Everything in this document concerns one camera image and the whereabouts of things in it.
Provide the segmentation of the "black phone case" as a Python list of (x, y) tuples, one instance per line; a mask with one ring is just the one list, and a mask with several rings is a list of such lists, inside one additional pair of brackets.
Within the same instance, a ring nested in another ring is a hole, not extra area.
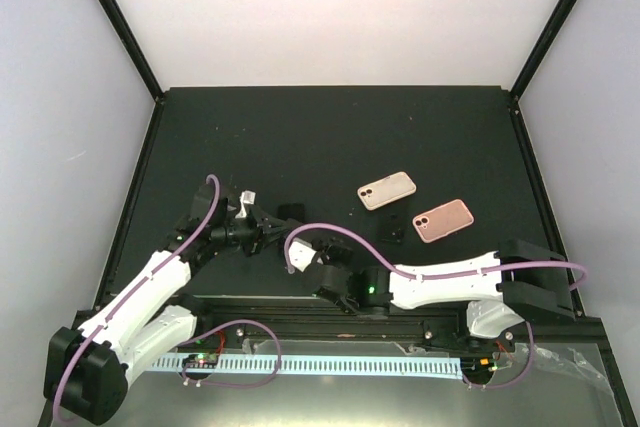
[(277, 217), (282, 220), (294, 220), (300, 223), (306, 222), (306, 209), (302, 203), (281, 204), (277, 208)]

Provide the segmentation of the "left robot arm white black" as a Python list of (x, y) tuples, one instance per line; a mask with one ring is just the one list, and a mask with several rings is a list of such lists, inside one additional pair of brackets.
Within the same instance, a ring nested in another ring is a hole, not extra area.
[(171, 304), (170, 298), (221, 251), (256, 255), (300, 224), (268, 214), (256, 205), (253, 192), (234, 195), (209, 175), (189, 213), (134, 279), (91, 318), (76, 328), (60, 328), (50, 339), (43, 393), (55, 420), (68, 411), (102, 425), (159, 357), (185, 341), (207, 344), (213, 319), (196, 300)]

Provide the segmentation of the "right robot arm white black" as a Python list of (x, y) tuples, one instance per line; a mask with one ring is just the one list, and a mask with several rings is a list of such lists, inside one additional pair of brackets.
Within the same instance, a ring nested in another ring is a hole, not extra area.
[(288, 272), (348, 315), (383, 320), (425, 307), (460, 308), (462, 319), (445, 339), (467, 350), (522, 323), (574, 321), (571, 293), (576, 285), (569, 273), (575, 267), (544, 254), (509, 242), (497, 251), (432, 265), (392, 264), (374, 252), (375, 265), (355, 268), (352, 251), (337, 244), (296, 238), (285, 249)]

